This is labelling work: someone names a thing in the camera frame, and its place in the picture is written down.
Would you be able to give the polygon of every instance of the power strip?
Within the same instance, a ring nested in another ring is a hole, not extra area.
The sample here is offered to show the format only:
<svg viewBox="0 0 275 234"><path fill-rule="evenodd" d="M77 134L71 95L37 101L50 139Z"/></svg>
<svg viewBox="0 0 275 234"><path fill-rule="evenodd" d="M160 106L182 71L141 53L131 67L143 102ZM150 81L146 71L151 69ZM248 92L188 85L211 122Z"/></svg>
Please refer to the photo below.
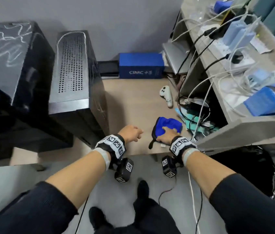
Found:
<svg viewBox="0 0 275 234"><path fill-rule="evenodd" d="M198 35L199 36L202 35L206 30L209 30L213 27L219 28L220 25L214 24L214 25L203 26L199 30ZM205 39L203 40L205 45L208 45L211 41L212 40L209 37L205 37ZM222 38L214 40L214 42L208 47L208 49L217 59L225 57L227 54L230 54L232 52L231 50L229 50L229 47L223 43ZM239 64L233 64L233 63L230 64L229 60L227 59L220 61L220 63L222 64L225 70L229 71L230 65L231 65L231 73L236 74L236 73L246 71L256 63L246 50L241 50L241 52L244 58Z"/></svg>

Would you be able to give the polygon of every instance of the white game controller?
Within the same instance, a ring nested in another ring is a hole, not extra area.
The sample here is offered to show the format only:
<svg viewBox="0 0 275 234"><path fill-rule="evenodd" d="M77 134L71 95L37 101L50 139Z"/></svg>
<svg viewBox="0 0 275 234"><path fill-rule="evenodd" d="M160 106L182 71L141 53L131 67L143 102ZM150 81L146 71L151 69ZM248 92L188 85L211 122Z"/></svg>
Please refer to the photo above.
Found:
<svg viewBox="0 0 275 234"><path fill-rule="evenodd" d="M169 86L163 86L161 88L161 90L159 91L159 95L161 97L164 97L166 102L167 102L167 105L169 108L172 108L173 107L173 103L172 103L172 96L171 96L171 91L170 91L170 88Z"/></svg>

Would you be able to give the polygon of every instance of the black computer case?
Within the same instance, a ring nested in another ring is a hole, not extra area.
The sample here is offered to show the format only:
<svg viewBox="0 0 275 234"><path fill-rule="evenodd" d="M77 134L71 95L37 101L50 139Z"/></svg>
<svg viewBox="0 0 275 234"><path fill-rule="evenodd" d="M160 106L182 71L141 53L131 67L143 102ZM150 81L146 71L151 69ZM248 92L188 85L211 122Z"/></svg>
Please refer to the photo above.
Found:
<svg viewBox="0 0 275 234"><path fill-rule="evenodd" d="M88 31L59 34L49 114L91 147L109 134L104 85Z"/></svg>
<svg viewBox="0 0 275 234"><path fill-rule="evenodd" d="M54 56L37 23L0 23L0 147L73 145L73 135L48 115Z"/></svg>

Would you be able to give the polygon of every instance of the blue pouch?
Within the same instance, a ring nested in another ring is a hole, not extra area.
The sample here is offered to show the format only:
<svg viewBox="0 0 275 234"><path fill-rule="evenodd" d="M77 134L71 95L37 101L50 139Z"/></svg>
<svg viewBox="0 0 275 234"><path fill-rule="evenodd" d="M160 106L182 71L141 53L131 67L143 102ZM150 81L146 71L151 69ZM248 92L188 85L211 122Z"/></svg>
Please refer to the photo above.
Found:
<svg viewBox="0 0 275 234"><path fill-rule="evenodd" d="M148 148L152 149L153 148L153 144L156 141L158 136L161 136L165 133L165 130L163 129L163 127L166 126L170 129L176 129L178 133L181 133L182 131L182 123L179 122L176 119L173 118L165 118L165 117L159 117L155 123L155 126L151 132L151 137L153 138L153 140L151 141L151 143L149 144Z"/></svg>

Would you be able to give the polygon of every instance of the perforated ventilation panel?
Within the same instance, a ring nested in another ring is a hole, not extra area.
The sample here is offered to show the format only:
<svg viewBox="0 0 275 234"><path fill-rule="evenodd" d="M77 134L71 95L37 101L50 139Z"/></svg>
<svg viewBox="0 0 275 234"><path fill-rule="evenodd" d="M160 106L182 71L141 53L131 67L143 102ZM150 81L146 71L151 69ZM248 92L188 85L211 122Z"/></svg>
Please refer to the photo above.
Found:
<svg viewBox="0 0 275 234"><path fill-rule="evenodd" d="M50 102L77 100L89 97L88 64L85 35L69 33L58 43L53 72Z"/></svg>

